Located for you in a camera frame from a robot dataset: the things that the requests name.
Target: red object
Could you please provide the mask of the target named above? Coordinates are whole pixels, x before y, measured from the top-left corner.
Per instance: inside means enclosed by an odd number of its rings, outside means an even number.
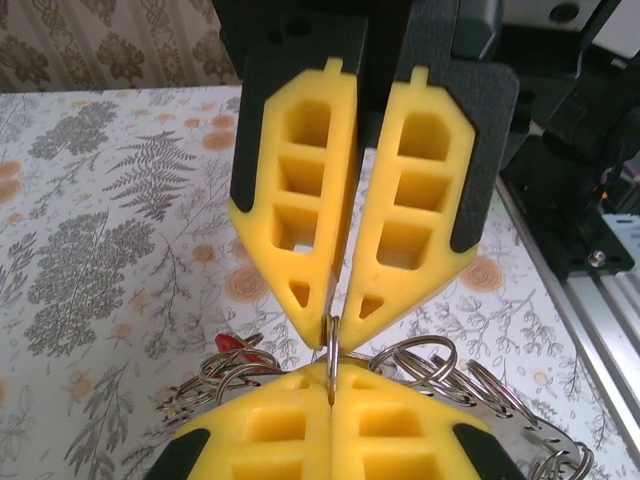
[[[245,344],[243,344],[240,340],[226,333],[219,333],[218,335],[216,335],[215,342],[216,347],[218,347],[218,351],[220,352],[228,352],[229,350],[245,348]],[[252,353],[241,355],[241,358],[246,363],[265,363],[262,358]]]

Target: fern pattern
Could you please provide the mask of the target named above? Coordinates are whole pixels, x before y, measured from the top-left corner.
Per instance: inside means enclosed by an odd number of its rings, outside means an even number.
[[[263,334],[260,348],[286,369],[321,354],[229,218],[240,103],[231,86],[0,96],[0,183],[20,186],[0,211],[0,478],[143,480],[174,433],[158,403],[219,333]],[[359,351],[445,335],[463,370],[477,359],[592,448],[593,478],[640,478],[497,197],[486,225],[470,274]]]
[[[177,143],[182,140],[174,132],[163,131],[157,135],[138,137],[141,143],[124,147],[133,151],[114,165],[109,172],[127,169],[104,191],[121,190],[111,200],[129,199],[120,208],[135,207],[136,213],[162,222],[167,209],[179,198],[178,191],[185,187],[185,175],[195,169],[187,165],[195,155],[182,150]]]

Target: mounting hole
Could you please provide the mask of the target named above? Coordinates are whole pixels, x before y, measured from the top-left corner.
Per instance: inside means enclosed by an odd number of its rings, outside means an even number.
[[[311,31],[311,22],[304,17],[294,18],[285,23],[284,30],[293,38],[304,37]]]
[[[531,105],[536,99],[536,92],[533,90],[521,90],[518,94],[518,103]]]
[[[574,20],[580,13],[580,5],[574,2],[562,2],[549,12],[549,21],[557,25],[564,25]]]
[[[282,45],[282,32],[280,30],[269,30],[267,41],[273,45]]]

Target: triangular cutout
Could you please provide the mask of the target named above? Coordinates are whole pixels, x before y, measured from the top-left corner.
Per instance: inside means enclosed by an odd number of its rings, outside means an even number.
[[[384,300],[380,297],[365,295],[360,304],[360,318],[363,320],[379,309],[384,304]]]
[[[305,282],[289,282],[291,293],[296,297],[298,304],[305,308],[309,304],[309,284]]]

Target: metal key ring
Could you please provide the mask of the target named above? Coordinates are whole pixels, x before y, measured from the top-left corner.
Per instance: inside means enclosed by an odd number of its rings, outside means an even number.
[[[529,474],[528,480],[542,480],[543,475],[546,475],[551,468],[555,468],[557,470],[558,458],[560,458],[564,454],[564,451],[558,450],[553,455],[547,457],[547,459],[543,463],[537,463]],[[557,480],[557,472],[554,476],[554,480]]]
[[[455,344],[451,340],[445,337],[438,337],[435,335],[423,335],[421,337],[407,338],[406,340],[402,340],[378,352],[378,354],[374,356],[369,362],[369,370],[377,373],[382,363],[385,360],[387,360],[389,357],[391,357],[393,353],[398,349],[402,349],[406,351],[409,348],[418,347],[421,345],[428,345],[430,343],[447,347],[451,351],[451,354],[449,355],[449,358],[447,358],[446,364],[448,366],[455,367],[456,363],[458,362],[458,353],[457,353]]]
[[[475,360],[469,360],[469,371],[499,398],[502,398],[516,412],[520,413],[531,426],[538,428],[538,419],[515,393],[500,382],[489,370]]]
[[[327,397],[333,405],[338,386],[338,361],[340,360],[340,342],[338,341],[339,317],[327,315],[324,318],[327,343]]]
[[[216,390],[215,402],[216,405],[222,404],[222,396],[225,394],[229,387],[231,386],[231,382],[233,382],[236,378],[241,377],[244,374],[249,373],[251,370],[256,368],[263,368],[265,370],[271,371],[273,373],[283,373],[281,369],[272,367],[270,365],[264,365],[262,363],[243,363],[237,365],[236,367],[229,370],[218,385],[218,389]]]
[[[455,368],[455,363],[451,361],[445,362],[444,364],[438,366],[432,363],[429,363],[427,360],[419,357],[413,352],[405,348],[399,348],[392,354],[393,360],[398,363],[398,365],[405,369],[405,366],[409,366],[415,372],[418,373],[419,376],[414,376],[410,374],[416,380],[421,380],[423,383],[432,383],[432,382],[441,382],[445,380],[451,371]],[[402,359],[404,363],[400,365],[398,359]]]
[[[445,362],[445,360],[438,355],[432,356],[431,361],[436,365],[442,365]],[[459,388],[460,390],[471,394],[472,397],[478,400],[487,401],[490,399],[492,401],[499,401],[498,397],[485,388],[482,383],[474,381],[457,368],[454,368],[447,376],[447,382],[453,385],[454,388]]]
[[[201,390],[199,388],[201,386],[203,386],[202,383],[181,387],[170,399],[162,402],[156,409],[170,411],[206,405],[211,401],[211,390]]]
[[[258,333],[254,333],[253,335],[242,339],[242,338],[237,338],[237,340],[242,343],[245,347],[248,348],[253,348],[253,347],[257,347],[258,344],[264,339],[264,335],[260,332]]]
[[[582,461],[569,480],[583,480],[593,466],[593,451],[582,442],[575,442],[575,445],[582,450]]]
[[[415,356],[415,354],[408,350],[399,350],[393,354],[393,359],[396,364],[416,380],[415,382],[400,381],[399,383],[401,385],[417,390],[423,395],[431,396],[435,392],[460,405],[475,405],[475,403],[470,402],[469,396],[465,392],[457,390],[456,386],[448,381],[448,372],[445,372],[447,378],[441,381],[428,380],[429,376],[435,376],[434,373],[441,369],[424,361],[420,367],[416,368],[416,365],[412,363],[415,360],[411,358],[413,356]]]
[[[200,365],[200,368],[198,369],[198,377],[203,383],[209,385],[210,387],[216,388],[220,384],[219,376],[223,375],[229,369],[235,367],[237,365],[237,363],[235,363],[237,358],[242,355],[253,355],[259,357],[262,361],[264,361],[265,366],[280,368],[278,361],[273,355],[263,350],[258,350],[251,347],[229,350],[228,352],[224,352],[222,354],[213,355]],[[244,384],[240,386],[248,386],[247,383],[248,382],[245,380]]]

